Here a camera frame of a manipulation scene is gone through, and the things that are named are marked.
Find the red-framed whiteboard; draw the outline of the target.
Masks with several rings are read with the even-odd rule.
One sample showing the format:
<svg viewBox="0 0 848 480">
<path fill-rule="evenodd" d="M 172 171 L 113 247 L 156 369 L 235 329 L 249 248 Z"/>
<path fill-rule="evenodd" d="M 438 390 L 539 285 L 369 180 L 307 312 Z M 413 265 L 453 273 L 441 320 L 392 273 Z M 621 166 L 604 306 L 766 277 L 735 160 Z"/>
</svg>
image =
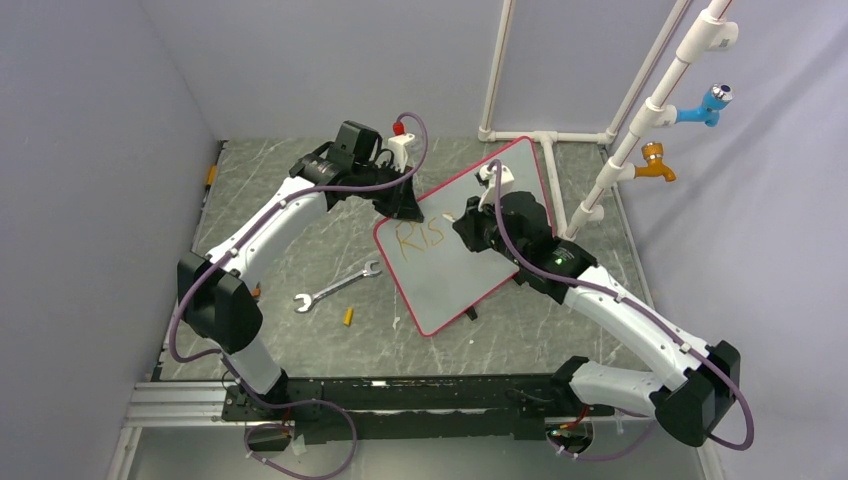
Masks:
<svg viewBox="0 0 848 480">
<path fill-rule="evenodd" d="M 384 258 L 384 269 L 425 337 L 459 318 L 518 272 L 516 264 L 495 251 L 469 251 L 445 218 L 460 217 L 467 200 L 484 193 L 485 187 L 475 175 L 493 159 L 511 171 L 514 192 L 529 192 L 542 205 L 542 230 L 555 234 L 550 195 L 528 137 L 508 143 L 421 195 L 421 223 L 384 219 L 374 227 L 373 238 Z"/>
</svg>

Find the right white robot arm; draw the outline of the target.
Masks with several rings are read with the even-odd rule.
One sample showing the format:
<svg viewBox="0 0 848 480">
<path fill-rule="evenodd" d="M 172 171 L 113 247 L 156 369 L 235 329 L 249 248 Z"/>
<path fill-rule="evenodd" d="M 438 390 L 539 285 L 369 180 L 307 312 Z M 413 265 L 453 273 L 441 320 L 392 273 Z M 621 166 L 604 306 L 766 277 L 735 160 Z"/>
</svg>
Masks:
<svg viewBox="0 0 848 480">
<path fill-rule="evenodd" d="M 633 296 L 598 260 L 555 237 L 546 211 L 526 191 L 498 204 L 467 199 L 452 222 L 465 248 L 496 252 L 518 271 L 515 280 L 594 321 L 646 365 L 636 371 L 573 356 L 552 375 L 551 401 L 574 415 L 608 406 L 656 420 L 679 442 L 700 447 L 736 403 L 741 355 L 727 341 L 709 344 Z"/>
</svg>

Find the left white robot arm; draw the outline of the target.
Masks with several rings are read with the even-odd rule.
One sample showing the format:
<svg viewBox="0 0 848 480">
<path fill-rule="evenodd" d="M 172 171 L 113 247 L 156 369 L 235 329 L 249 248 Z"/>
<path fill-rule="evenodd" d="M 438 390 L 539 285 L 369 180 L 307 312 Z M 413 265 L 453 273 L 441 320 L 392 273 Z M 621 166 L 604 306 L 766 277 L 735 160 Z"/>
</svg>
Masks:
<svg viewBox="0 0 848 480">
<path fill-rule="evenodd" d="M 311 223 L 336 204 L 357 197 L 388 219 L 421 223 L 414 175 L 423 165 L 427 130 L 409 133 L 398 115 L 392 136 L 345 121 L 337 136 L 298 159 L 274 195 L 234 234 L 205 254 L 189 251 L 177 264 L 177 306 L 168 333 L 169 351 L 179 363 L 204 357 L 183 356 L 176 346 L 180 324 L 211 343 L 208 354 L 221 357 L 248 394 L 248 407 L 264 420 L 279 417 L 289 400 L 285 370 L 260 338 L 262 312 L 252 296 L 265 271 Z"/>
</svg>

